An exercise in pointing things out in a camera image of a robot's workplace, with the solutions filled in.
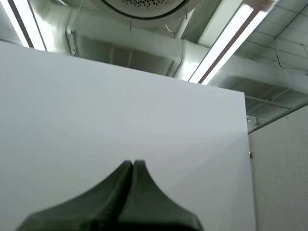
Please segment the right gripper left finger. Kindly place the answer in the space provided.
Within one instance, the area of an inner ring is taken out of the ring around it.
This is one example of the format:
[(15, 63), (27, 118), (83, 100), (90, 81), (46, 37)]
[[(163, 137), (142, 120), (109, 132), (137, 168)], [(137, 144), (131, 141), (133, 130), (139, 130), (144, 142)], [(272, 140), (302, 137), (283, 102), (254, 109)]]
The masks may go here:
[(128, 195), (133, 172), (124, 161), (85, 193), (28, 216), (20, 231), (106, 231), (116, 222)]

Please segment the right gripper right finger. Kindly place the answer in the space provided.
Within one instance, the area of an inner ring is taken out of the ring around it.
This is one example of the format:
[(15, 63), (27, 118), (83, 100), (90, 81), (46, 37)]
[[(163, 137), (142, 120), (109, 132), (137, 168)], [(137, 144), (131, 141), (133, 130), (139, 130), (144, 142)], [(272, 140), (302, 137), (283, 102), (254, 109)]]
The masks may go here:
[(202, 231), (193, 212), (171, 200), (151, 177), (146, 162), (133, 164), (132, 181), (123, 209), (118, 216), (118, 231)]

